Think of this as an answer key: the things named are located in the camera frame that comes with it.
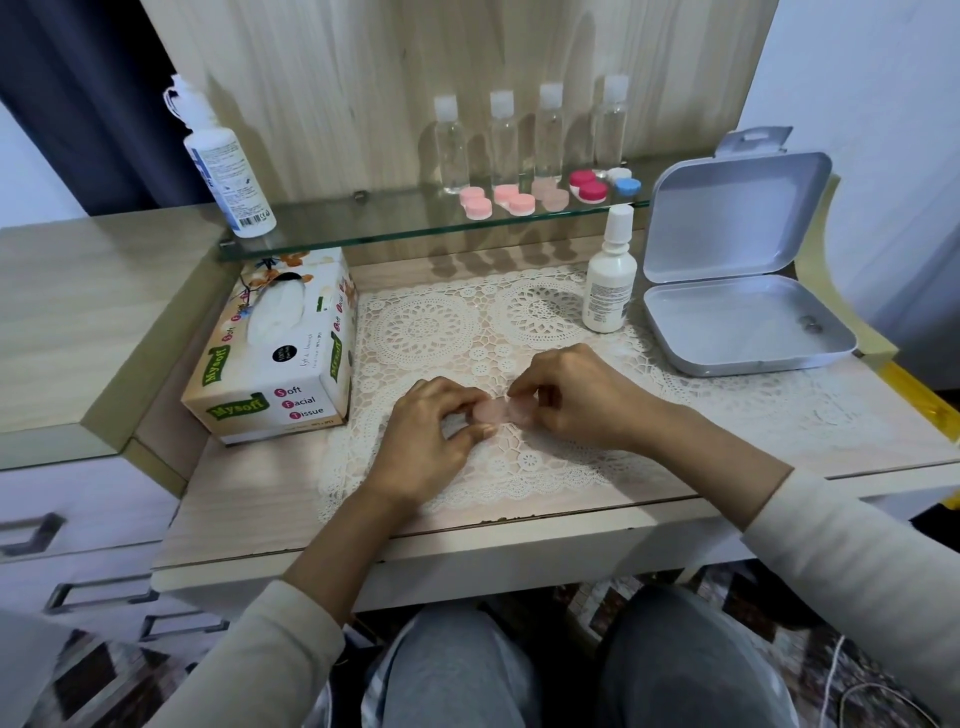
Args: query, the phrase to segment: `desk drawer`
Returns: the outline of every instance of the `desk drawer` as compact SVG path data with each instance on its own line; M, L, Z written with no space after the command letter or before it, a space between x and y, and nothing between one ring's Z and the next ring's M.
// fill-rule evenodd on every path
M0 472L0 563L163 537L178 500L120 456Z
M150 588L159 542L0 565L0 608L163 651L224 631L219 618Z

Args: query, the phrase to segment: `drawer handle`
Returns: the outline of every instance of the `drawer handle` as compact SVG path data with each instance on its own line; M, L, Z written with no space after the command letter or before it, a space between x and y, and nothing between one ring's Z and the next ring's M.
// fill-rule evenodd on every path
M219 624L211 624L208 627L184 627L183 629L170 629L166 632L155 632L156 623L163 619L174 619L178 617L195 617L204 614L199 609L195 612L177 612L173 615L147 615L143 618L143 624L140 625L140 641L143 643L155 642L164 637L174 635L189 635L196 632L204 632L212 635L215 632L226 632L230 623L226 619L221 619Z
M43 553L57 536L57 532L66 523L66 518L58 516L56 513L48 513L43 518L27 519L25 521L11 521L0 523L0 532L12 531L15 528L34 527L34 532L30 538L19 544L4 544L0 546L0 556L13 558L14 556L30 556L35 553Z
M155 592L149 586L143 594L129 596L108 596L102 599L88 599L87 601L74 601L65 604L66 598L75 589L86 589L89 587L103 587L110 584L125 584L131 581L147 581L149 583L150 574L138 574L137 576L118 576L114 579L97 579L95 581L78 581L76 584L58 584L47 599L43 607L45 615L66 615L75 612L78 609L92 609L95 607L107 607L115 604L145 604L148 601L157 601L160 594Z

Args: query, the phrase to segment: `dark curtain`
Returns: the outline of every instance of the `dark curtain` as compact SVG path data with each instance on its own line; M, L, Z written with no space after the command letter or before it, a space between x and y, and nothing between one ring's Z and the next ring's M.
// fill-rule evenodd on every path
M0 2L0 101L90 215L210 202L136 0Z

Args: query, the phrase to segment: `gray jeans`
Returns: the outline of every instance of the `gray jeans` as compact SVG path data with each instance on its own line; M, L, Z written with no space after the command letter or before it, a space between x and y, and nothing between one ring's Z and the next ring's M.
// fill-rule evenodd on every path
M780 676L727 615L673 587L644 587L601 645L598 728L788 728ZM437 605L394 658L384 728L540 725L533 666L493 620Z

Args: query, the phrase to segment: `glass shelf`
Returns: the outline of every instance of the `glass shelf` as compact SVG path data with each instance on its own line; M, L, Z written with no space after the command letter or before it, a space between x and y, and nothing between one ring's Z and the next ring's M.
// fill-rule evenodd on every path
M570 196L570 204L560 212L547 212L538 202L533 214L515 217L498 205L486 220L469 220L456 195L445 194L437 185L423 184L412 189L384 192L360 192L353 197L274 205L276 227L265 235L236 237L227 228L220 241L228 260L265 255L361 245L381 240L398 240L443 232L470 231L501 225L519 225L540 220L572 218L605 211L610 205L629 203L634 207L650 205L650 192L660 173L671 164L695 155L655 157L628 161L634 177L642 182L632 198L612 192L606 202L588 205ZM529 191L532 175L520 179L521 191ZM491 197L490 181L476 181ZM560 183L566 189L566 175Z

